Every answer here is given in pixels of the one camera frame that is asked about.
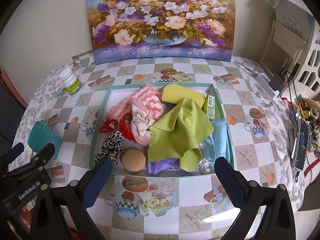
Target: white bottle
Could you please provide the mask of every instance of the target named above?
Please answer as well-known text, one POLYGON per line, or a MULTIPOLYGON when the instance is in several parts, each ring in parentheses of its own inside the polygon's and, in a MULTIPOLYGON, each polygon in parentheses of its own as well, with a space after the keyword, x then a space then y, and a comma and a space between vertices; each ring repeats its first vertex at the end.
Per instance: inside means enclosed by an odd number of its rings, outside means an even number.
POLYGON ((82 84, 70 67, 62 70, 59 78, 71 96, 76 97, 82 92, 82 84))

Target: sponge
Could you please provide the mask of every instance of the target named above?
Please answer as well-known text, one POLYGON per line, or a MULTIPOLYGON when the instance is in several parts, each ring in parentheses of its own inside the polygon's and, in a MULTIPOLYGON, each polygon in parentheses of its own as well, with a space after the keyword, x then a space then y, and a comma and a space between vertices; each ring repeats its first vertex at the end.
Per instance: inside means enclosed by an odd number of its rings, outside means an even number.
POLYGON ((162 101, 179 104, 183 99, 191 98, 197 105, 202 108, 205 96, 203 93, 179 86, 178 84, 170 84, 164 87, 162 92, 162 101))

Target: white power strip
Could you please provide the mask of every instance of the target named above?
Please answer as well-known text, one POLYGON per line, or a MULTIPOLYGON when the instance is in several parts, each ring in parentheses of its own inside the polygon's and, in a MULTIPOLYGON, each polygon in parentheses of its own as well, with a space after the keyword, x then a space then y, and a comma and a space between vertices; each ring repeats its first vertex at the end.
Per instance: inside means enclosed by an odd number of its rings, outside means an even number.
POLYGON ((270 79, 265 74, 259 73, 256 77, 256 80, 272 99, 275 99, 280 94, 278 90, 273 91, 273 89, 269 86, 270 79))

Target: tray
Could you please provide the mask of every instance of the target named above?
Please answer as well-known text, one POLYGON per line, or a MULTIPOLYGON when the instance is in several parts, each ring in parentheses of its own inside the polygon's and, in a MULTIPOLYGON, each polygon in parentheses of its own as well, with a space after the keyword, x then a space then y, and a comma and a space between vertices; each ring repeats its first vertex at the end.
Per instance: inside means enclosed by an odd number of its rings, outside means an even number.
MULTIPOLYGON (((150 85, 156 88, 159 91, 162 91, 163 88, 166 85, 172 84, 171 82, 168 83, 151 83, 150 85)), ((180 86, 204 93, 204 95, 212 95, 215 97, 215 119, 222 119, 225 118, 221 104, 219 101, 219 98, 217 96, 217 93, 215 91, 215 88, 212 84, 208 83, 189 83, 189 82, 179 82, 180 86)), ((118 104, 122 99, 126 98, 127 96, 131 95, 134 92, 137 92, 141 88, 141 84, 128 84, 128 85, 119 85, 119 86, 111 86, 108 91, 106 92, 106 95, 103 99, 101 109, 99 112, 99 116, 96 123, 96 129, 94 130, 91 148, 90 148, 90 154, 89 154, 89 168, 92 169, 94 166, 94 156, 97 152, 100 151, 101 145, 103 143, 103 140, 109 136, 109 133, 100 133, 99 128, 103 125, 103 114, 109 109, 118 104)), ((164 107, 164 113, 167 113, 170 111, 174 105, 166 104, 164 107)), ((230 143, 230 137, 229 137, 229 131, 228 131, 228 143, 229 143, 229 149, 230 149, 230 164, 232 167, 234 167, 233 162, 233 153, 230 143)), ((145 155, 147 156, 148 147, 143 147, 139 144, 135 144, 129 140, 126 140, 124 142, 125 148, 128 147, 135 147, 141 149, 145 155)), ((183 171, 183 170, 165 170, 161 171, 155 176, 149 175, 147 164, 146 166, 137 174, 131 174, 128 172, 119 161, 118 165, 113 166, 113 174, 116 175, 124 175, 124 176, 136 176, 136 177, 165 177, 165 178, 171 178, 171 177, 189 177, 189 176, 205 176, 206 174, 201 175, 192 175, 191 172, 183 171)))

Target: purple wrapper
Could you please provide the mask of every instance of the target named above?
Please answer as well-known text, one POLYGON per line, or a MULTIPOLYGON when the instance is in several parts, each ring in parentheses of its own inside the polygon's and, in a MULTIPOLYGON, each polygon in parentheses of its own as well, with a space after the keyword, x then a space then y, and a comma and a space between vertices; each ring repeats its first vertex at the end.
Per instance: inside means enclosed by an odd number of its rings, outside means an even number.
POLYGON ((168 170, 168 169, 176 169, 181 170, 179 167, 179 159, 177 158, 169 158, 162 161, 151 162, 148 160, 148 170, 150 175, 156 175, 160 171, 168 170))

